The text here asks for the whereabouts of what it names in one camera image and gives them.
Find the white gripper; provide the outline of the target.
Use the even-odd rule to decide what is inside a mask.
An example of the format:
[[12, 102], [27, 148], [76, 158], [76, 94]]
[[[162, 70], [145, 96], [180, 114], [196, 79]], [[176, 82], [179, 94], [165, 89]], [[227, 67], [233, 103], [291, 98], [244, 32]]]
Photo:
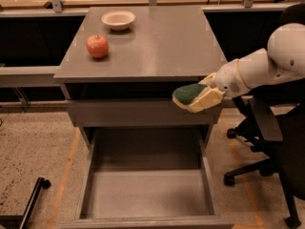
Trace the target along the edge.
[[224, 96], [237, 97], [250, 91], [246, 76], [250, 64], [241, 59], [235, 59], [223, 65], [217, 73], [211, 73], [199, 81], [200, 85], [209, 86], [197, 96], [188, 106], [192, 113], [198, 113], [218, 105]]

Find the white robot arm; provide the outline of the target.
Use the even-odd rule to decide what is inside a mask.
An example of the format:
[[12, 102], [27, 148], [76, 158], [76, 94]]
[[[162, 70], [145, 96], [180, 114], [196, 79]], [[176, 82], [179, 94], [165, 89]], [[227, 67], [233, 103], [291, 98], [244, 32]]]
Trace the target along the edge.
[[305, 26], [290, 23], [277, 28], [267, 49], [260, 49], [223, 65], [202, 81], [207, 89], [187, 107], [192, 113], [219, 104], [224, 96], [238, 97], [264, 85], [305, 77]]

